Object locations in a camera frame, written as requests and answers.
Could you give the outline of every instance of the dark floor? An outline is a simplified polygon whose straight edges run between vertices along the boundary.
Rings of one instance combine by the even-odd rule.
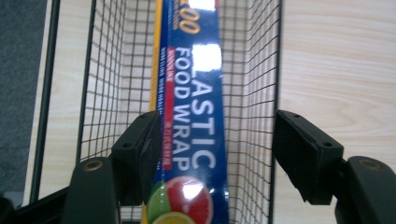
[[[46,6],[0,1],[0,193],[14,199],[25,184]]]

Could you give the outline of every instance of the wire basket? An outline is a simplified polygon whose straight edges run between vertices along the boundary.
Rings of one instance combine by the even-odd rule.
[[[219,1],[231,223],[273,220],[280,20],[281,0]],[[108,156],[149,110],[154,22],[155,0],[92,2],[78,160]]]

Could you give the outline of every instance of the light wood surface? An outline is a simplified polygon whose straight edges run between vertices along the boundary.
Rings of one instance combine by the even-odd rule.
[[[68,185],[73,170],[90,6],[91,1],[62,1],[41,196]],[[280,93],[280,108],[306,117],[343,144],[346,159],[369,156],[394,171],[395,12],[391,0],[284,1]],[[29,177],[26,187],[28,195]],[[333,206],[303,203],[279,166],[275,221],[335,223]]]

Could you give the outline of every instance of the red label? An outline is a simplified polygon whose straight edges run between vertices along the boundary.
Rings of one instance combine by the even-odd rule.
[[[169,47],[166,58],[165,104],[163,110],[163,169],[172,170],[173,116],[175,88],[175,48]]]

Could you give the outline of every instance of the green fruit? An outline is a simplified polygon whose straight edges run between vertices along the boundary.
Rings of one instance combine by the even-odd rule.
[[[148,199],[148,223],[152,223],[157,217],[171,212],[168,193],[165,183],[157,182],[151,191]]]

